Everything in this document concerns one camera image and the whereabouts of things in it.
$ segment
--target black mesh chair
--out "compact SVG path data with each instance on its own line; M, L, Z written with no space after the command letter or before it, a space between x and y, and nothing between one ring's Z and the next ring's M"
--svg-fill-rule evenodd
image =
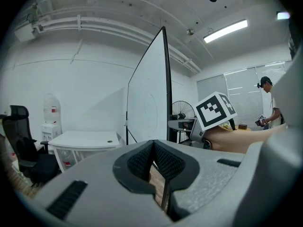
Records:
M19 171L29 177L33 183L46 183L55 177L59 170L55 155L48 154L48 142L45 148L36 150L29 129L28 110L24 106L11 105L11 116L2 120L3 129L19 164Z

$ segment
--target white table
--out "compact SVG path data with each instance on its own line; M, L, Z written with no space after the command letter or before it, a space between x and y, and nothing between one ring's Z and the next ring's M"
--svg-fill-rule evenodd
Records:
M62 162L60 150L70 150L75 163L78 163L84 159L84 152L100 152L120 147L117 134L114 131L66 131L48 144L53 147L62 172L66 171L68 167Z

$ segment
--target gray panel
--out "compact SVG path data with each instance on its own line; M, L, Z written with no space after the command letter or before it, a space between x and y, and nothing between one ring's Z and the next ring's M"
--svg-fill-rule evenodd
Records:
M284 206L280 208L279 213L284 213L283 208L289 208L290 203L301 204L300 194L293 195L293 202L286 201L285 196L294 184L299 184L300 181L298 176L302 174L302 144L302 129L288 129L273 134L264 142L258 160L258 170L241 201L233 226L259 226L283 200Z
M240 153L180 147L178 144L169 141L163 142L192 156L200 165L199 175L191 186L185 190L175 191L173 193L178 206L186 209L190 213L193 213L211 201L237 171L236 167L217 163L217 160L224 158L241 162L244 157L244 154Z
M89 227L102 223L106 226L229 225L254 174L261 143L252 145L244 156L162 142L195 158L200 166L191 186L173 193L178 207L192 213L178 222L173 223L162 212L152 195L131 193L115 179L112 167L116 159L145 142L86 158L49 182L35 201L46 208L72 181L79 179L88 182L88 186L66 218L70 224ZM216 162L221 158L242 163L239 168L226 166Z
M146 141L86 158L45 185L35 201L46 208L71 182L79 179L88 186L67 215L68 223L86 227L102 223L107 227L135 227L142 223L153 227L172 223L152 195L129 192L113 174L115 160L144 143Z
M231 227L241 200L254 176L262 142L252 144L234 176L212 201L195 213L174 224L174 227Z
M289 126L303 128L303 43L299 47L292 66L273 86L271 93Z

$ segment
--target white shirt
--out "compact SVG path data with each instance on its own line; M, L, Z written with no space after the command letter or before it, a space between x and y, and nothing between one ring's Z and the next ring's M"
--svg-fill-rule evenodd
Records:
M275 112L275 109L279 109L279 107L276 105L276 101L273 98L273 96L271 96L271 105L273 106L273 112L272 112L272 115L273 115L274 112ZM281 124L281 114L280 114L280 116L278 118L276 118L275 120L269 122L270 128L274 128L276 126L279 126L280 124Z

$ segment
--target window blinds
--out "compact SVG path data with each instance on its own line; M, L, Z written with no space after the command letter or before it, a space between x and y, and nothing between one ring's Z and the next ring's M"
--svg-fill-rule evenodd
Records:
M227 95L226 82L223 75L197 82L198 99L201 101L213 92Z
M280 78L285 74L285 70L283 67L283 63L279 65L266 65L256 67L257 74L259 77L259 81L262 77L266 76L269 77L273 85L275 85ZM265 117L269 117L272 114L272 103L271 103L271 94L266 93L263 89L262 92L262 101L263 101L263 115Z
M255 68L240 70L225 78L229 99L238 114L235 124L246 124L252 131L260 130L255 121L263 114L263 105L261 90L256 86L259 79Z

